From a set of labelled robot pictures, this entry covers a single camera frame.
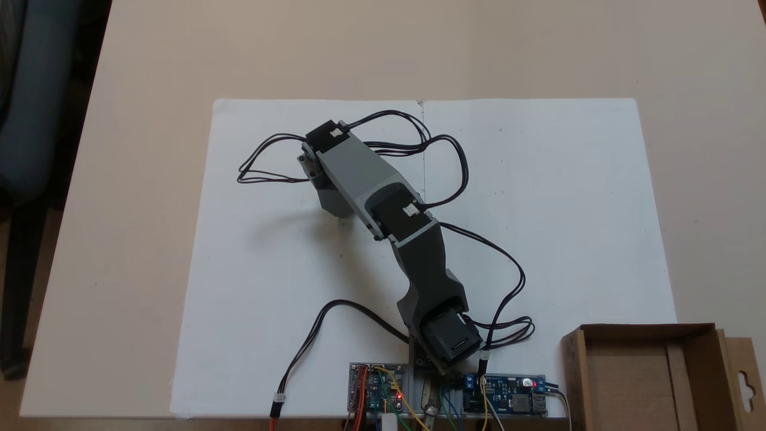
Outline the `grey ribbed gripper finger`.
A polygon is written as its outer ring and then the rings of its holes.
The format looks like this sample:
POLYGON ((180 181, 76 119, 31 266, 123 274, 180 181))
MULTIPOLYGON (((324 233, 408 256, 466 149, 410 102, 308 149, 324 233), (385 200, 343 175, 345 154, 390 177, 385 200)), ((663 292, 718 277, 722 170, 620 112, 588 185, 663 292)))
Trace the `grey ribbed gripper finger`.
POLYGON ((360 206, 357 202, 361 196, 360 186, 351 182, 341 182, 340 185, 328 182, 317 189, 318 200, 323 210, 337 218, 352 216, 361 217, 360 206))

